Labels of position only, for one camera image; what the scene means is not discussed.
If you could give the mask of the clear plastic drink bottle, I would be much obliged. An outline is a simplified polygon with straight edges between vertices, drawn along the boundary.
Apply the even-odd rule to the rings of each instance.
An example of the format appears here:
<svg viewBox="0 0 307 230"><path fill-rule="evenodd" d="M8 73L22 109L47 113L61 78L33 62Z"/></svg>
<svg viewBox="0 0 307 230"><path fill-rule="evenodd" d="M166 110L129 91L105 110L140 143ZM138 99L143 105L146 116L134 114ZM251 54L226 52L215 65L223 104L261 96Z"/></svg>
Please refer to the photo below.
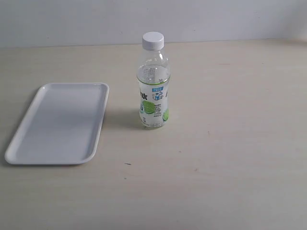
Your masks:
<svg viewBox="0 0 307 230"><path fill-rule="evenodd" d="M140 88L139 115L147 128L160 128L169 118L168 88L170 65L164 49L143 50L137 70Z"/></svg>

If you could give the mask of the white bottle cap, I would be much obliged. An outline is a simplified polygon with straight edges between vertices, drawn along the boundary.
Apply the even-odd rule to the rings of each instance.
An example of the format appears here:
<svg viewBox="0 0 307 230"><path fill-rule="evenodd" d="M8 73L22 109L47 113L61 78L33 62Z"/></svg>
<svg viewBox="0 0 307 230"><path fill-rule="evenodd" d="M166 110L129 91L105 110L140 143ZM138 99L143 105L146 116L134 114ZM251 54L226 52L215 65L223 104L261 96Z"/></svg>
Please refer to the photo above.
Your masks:
<svg viewBox="0 0 307 230"><path fill-rule="evenodd" d="M158 51L164 48L164 36L160 32L147 32L142 36L142 47L147 51Z"/></svg>

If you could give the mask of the white rectangular tray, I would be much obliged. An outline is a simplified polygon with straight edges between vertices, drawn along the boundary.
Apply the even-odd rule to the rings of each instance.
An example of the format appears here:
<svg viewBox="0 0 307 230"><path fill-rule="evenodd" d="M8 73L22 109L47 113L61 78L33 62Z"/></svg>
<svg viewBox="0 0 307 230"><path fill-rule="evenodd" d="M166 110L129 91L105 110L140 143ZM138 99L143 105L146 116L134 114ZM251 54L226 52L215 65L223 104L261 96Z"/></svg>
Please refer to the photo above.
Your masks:
<svg viewBox="0 0 307 230"><path fill-rule="evenodd" d="M37 91L11 142L12 165L79 165L97 149L109 86L48 83Z"/></svg>

